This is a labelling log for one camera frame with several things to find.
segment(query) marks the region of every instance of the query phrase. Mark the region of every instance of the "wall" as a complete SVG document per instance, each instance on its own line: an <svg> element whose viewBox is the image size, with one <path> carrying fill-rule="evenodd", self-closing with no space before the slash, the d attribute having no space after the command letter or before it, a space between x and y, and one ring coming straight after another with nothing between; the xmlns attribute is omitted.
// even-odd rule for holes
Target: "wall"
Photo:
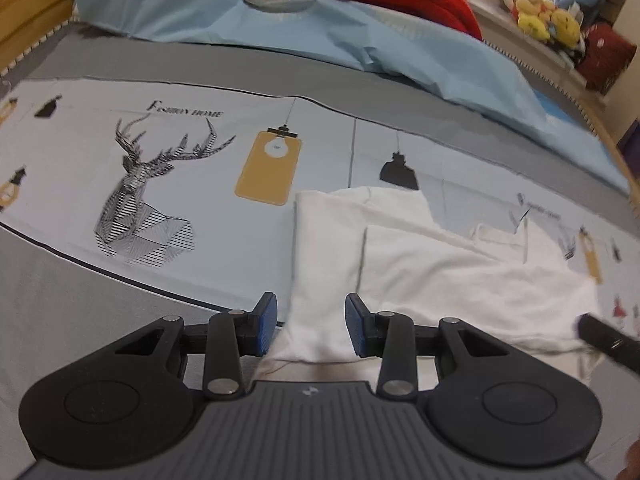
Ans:
<svg viewBox="0 0 640 480"><path fill-rule="evenodd" d="M639 45L631 65L607 94L609 103L602 119L613 140L618 142L632 121L640 116L640 0L626 0L613 28Z"/></svg>

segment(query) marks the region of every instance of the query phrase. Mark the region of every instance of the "yellow stuffed toy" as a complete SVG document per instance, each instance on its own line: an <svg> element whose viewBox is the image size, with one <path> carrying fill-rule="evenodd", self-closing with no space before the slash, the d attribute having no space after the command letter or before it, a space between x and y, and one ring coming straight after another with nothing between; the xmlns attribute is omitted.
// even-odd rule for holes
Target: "yellow stuffed toy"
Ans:
<svg viewBox="0 0 640 480"><path fill-rule="evenodd" d="M554 10L550 21L549 29L556 40L568 48L575 48L578 45L580 25L567 10Z"/></svg>
<svg viewBox="0 0 640 480"><path fill-rule="evenodd" d="M525 34L529 34L534 40L546 41L549 39L549 31L539 17L523 12L518 16L518 28Z"/></svg>
<svg viewBox="0 0 640 480"><path fill-rule="evenodd" d="M551 6L555 9L550 0L513 0L512 13L518 28L534 40L548 40L550 36L546 23L551 18Z"/></svg>

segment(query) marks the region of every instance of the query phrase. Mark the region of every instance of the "black lamp print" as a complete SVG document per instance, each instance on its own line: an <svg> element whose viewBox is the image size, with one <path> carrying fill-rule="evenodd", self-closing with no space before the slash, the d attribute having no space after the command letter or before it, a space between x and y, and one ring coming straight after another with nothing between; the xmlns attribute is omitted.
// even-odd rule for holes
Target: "black lamp print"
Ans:
<svg viewBox="0 0 640 480"><path fill-rule="evenodd" d="M398 150L391 155L391 160L385 162L380 170L380 180L394 184L395 186L405 187L418 191L418 180L415 177L415 171L406 164L404 155L400 153L400 133L396 132L396 141Z"/></svg>
<svg viewBox="0 0 640 480"><path fill-rule="evenodd" d="M637 304L634 305L634 332L640 336L640 308Z"/></svg>
<svg viewBox="0 0 640 480"><path fill-rule="evenodd" d="M558 238L558 247L560 247L560 250L564 255L564 259L570 260L571 258L573 258L575 256L575 236L572 235L570 231L560 223L560 215L547 210L541 205L527 202L524 193L518 193L516 197L518 199L518 204L520 205L520 207L526 206L527 209L524 212L524 215L520 217L520 220L517 220L513 213L509 211L509 218L511 219L511 222L515 227L514 232L518 231L520 222L522 222L522 219L529 213L529 211L531 211L532 208L536 211L543 212L547 217L553 218L557 223L558 231L561 235L561 237Z"/></svg>
<svg viewBox="0 0 640 480"><path fill-rule="evenodd" d="M616 245L616 241L611 239L611 252L613 253L613 259L618 264L622 261L622 256L620 256L620 249Z"/></svg>
<svg viewBox="0 0 640 480"><path fill-rule="evenodd" d="M52 100L47 101L44 106L34 114L34 117L49 119L58 107L58 99L62 99L62 95L56 95Z"/></svg>

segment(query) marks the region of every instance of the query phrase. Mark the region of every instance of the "bed sheet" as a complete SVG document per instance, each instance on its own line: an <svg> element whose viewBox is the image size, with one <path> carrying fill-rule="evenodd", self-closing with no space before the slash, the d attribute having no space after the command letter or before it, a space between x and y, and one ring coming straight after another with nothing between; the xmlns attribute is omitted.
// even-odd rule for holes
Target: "bed sheet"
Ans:
<svg viewBox="0 0 640 480"><path fill-rule="evenodd" d="M517 67L466 34L345 0L76 0L83 20L153 41L251 46L403 75L628 191L600 141L548 114Z"/></svg>
<svg viewBox="0 0 640 480"><path fill-rule="evenodd" d="M0 129L0 180L11 180L20 168L26 174L17 198L0 214L6 242L0 247L15 246L18 237L39 248L29 257L27 251L0 260L0 304L3 318L11 319L2 327L0 351L12 356L2 363L0 383L3 415L10 422L2 437L5 472L15 474L27 465L15 420L25 389L143 319L178 312L202 321L221 307L250 309L263 291L272 290L280 319L286 320L295 192L393 186L380 180L380 171L394 152L406 157L436 222L453 232L468 235L478 223L513 231L528 212L558 240L570 268L584 273L588 247L580 230L588 232L602 271L602 315L629 333L640 330L635 236L506 168L424 137L329 110L303 96L274 98L233 89L40 80L21 83L10 97L18 101ZM156 216L135 225L123 251L97 232L108 197L127 177L116 125L122 120L122 130L124 123L141 118L129 141L146 130L138 140L143 161L178 146L186 132L188 146L202 143L207 121L217 132L216 146L233 141L210 158L173 161L174 170L150 179L141 199ZM300 154L287 199L275 205L259 190L255 196L239 192L238 183L260 132L283 123L297 133ZM131 221L124 210L115 216L112 223ZM185 248L186 225L192 245ZM99 290L100 300L92 296ZM140 298L142 306L133 306Z"/></svg>
<svg viewBox="0 0 640 480"><path fill-rule="evenodd" d="M233 70L239 62L244 70ZM398 100L393 108L385 106L389 95ZM628 333L638 330L640 242L625 198L406 81L283 54L84 33L57 44L8 97L18 101L0 126L0 185L23 165L26 174L0 213L0 478L30 463L17 407L30 384L53 370L165 314L204 322L217 308L251 308L264 290L278 294L286 320L295 191L392 186L380 171L396 151L436 222L458 234L481 222L510 231L529 211L570 268L588 272L584 227L602 270L603 316ZM193 248L167 260L165 247L151 247L132 261L101 247L95 229L126 176L116 124L148 112L132 127L132 134L147 130L142 160L178 145L184 133L189 147L202 143L207 120L215 146L236 137L219 153L172 162L174 170L149 181L143 202L188 222ZM286 202L238 196L259 133L285 121L300 141ZM148 241L171 245L172 229L158 231ZM155 257L142 261L154 251L164 251L161 265ZM194 364L187 377L198 386ZM592 387L605 416L590 460L613 478L640 427L640 388L612 365L597 368Z"/></svg>

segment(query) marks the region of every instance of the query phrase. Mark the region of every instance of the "folded white fabric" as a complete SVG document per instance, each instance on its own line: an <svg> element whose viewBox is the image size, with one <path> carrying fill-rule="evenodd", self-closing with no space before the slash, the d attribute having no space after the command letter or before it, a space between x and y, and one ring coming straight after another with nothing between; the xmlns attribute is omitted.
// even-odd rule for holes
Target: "folded white fabric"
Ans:
<svg viewBox="0 0 640 480"><path fill-rule="evenodd" d="M296 206L289 319L257 379L374 381L379 362L357 358L344 322L350 292L372 312L430 325L455 316L534 354L568 352L571 362L556 365L581 374L574 320L597 310L595 286L568 270L533 222L516 234L478 226L464 238L435 224L419 191L374 187L300 192ZM312 371L300 362L334 365ZM335 365L345 362L357 363ZM420 364L421 388L435 384L432 370Z"/></svg>

